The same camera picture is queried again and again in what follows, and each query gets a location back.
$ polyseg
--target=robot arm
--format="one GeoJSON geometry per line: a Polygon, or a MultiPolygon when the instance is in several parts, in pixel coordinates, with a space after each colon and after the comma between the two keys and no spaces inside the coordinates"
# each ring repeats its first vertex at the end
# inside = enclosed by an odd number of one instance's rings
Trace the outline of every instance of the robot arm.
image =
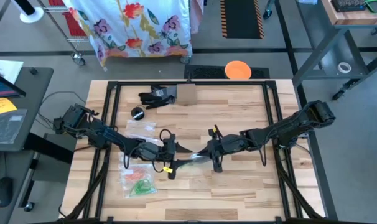
{"type": "Polygon", "coordinates": [[[279,147],[292,147],[300,134],[313,128],[323,128],[333,123],[335,117],[328,105],[321,101],[307,103],[300,111],[266,128],[240,131],[240,134],[222,136],[218,127],[209,130],[212,140],[198,156],[208,156],[213,161],[215,172],[223,172],[224,155],[241,151],[261,150],[270,139],[279,147]]]}
{"type": "Polygon", "coordinates": [[[98,113],[75,104],[65,112],[63,118],[55,122],[55,126],[57,130],[65,131],[73,137],[78,135],[88,136],[89,145],[98,149],[105,149],[112,143],[118,146],[125,155],[144,161],[172,163],[176,152],[192,152],[175,143],[176,135],[171,132],[169,132],[169,138],[161,139],[164,145],[158,146],[143,139],[127,138],[95,118],[96,115],[98,113]]]}

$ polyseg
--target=black tape roll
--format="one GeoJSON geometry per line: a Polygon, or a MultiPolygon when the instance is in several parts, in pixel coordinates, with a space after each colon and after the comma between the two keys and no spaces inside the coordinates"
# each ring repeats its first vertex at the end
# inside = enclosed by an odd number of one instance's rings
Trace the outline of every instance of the black tape roll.
{"type": "Polygon", "coordinates": [[[132,109],[131,115],[133,119],[135,119],[136,121],[140,121],[141,119],[144,118],[144,110],[140,107],[135,107],[132,109]]]}

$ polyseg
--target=yellow tag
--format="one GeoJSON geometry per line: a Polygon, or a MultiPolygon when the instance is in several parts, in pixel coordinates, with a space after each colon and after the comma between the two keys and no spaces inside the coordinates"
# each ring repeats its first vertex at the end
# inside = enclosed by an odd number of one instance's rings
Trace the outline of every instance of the yellow tag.
{"type": "Polygon", "coordinates": [[[0,114],[16,110],[16,106],[7,98],[0,98],[0,114]]]}
{"type": "Polygon", "coordinates": [[[174,170],[172,170],[171,168],[169,168],[169,167],[164,167],[164,171],[165,172],[168,172],[168,173],[172,173],[174,170]]]}

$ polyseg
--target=black mat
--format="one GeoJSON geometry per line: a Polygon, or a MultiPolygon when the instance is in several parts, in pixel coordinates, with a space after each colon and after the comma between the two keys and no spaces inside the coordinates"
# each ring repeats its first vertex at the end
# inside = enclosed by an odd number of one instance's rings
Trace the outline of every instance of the black mat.
{"type": "MultiPolygon", "coordinates": [[[[250,79],[268,79],[270,78],[268,68],[251,68],[252,75],[250,79]]],[[[225,76],[224,66],[208,66],[208,65],[186,65],[184,67],[184,78],[198,79],[221,79],[225,76]]]]}
{"type": "Polygon", "coordinates": [[[220,8],[223,37],[264,38],[258,0],[220,0],[220,8]]]}

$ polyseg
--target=orange sticky note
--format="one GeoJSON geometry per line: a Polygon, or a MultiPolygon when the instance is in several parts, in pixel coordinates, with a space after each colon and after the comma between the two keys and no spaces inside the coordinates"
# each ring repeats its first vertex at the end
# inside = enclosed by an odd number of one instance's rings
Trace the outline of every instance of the orange sticky note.
{"type": "Polygon", "coordinates": [[[0,98],[0,114],[16,110],[16,106],[7,98],[0,98]]]}

